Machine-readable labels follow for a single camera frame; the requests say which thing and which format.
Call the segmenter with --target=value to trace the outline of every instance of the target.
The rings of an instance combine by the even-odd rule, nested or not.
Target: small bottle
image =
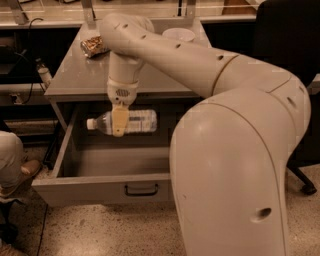
[[[98,118],[87,119],[88,130],[99,130],[112,135],[112,115],[108,111]],[[130,110],[129,121],[124,133],[148,133],[157,129],[157,114],[154,110]]]
[[[50,70],[40,58],[36,59],[36,63],[37,63],[37,66],[36,66],[37,71],[40,75],[42,82],[44,83],[44,85],[47,89],[51,83],[51,80],[52,80]]]

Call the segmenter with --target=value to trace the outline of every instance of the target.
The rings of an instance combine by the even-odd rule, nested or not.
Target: bottle cap
[[[87,129],[88,130],[95,130],[96,129],[94,121],[95,121],[94,118],[87,119]]]

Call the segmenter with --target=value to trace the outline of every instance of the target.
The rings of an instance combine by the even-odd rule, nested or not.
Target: desk
[[[154,19],[153,23],[159,34],[170,27],[191,29],[196,34],[194,43],[210,47],[198,19]],[[122,138],[88,131],[87,118],[111,109],[105,86],[109,54],[87,59],[80,49],[81,40],[99,34],[99,26],[100,22],[83,24],[45,93],[65,137],[52,173],[35,179],[32,186],[50,206],[173,200],[170,138],[179,118],[200,98],[146,64],[132,108],[155,109],[158,131]]]

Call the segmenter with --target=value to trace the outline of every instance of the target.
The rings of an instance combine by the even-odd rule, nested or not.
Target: person's leg
[[[0,197],[11,195],[21,183],[40,170],[38,160],[21,164],[22,157],[21,140],[14,133],[0,131]]]
[[[0,185],[2,188],[18,183],[22,175],[22,156],[21,140],[14,133],[0,131]]]

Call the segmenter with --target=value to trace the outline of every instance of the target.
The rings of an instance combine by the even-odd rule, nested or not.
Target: drawer front
[[[33,188],[51,207],[170,201],[170,187],[169,180],[84,182],[82,178],[58,178],[51,184],[40,180],[33,182]]]

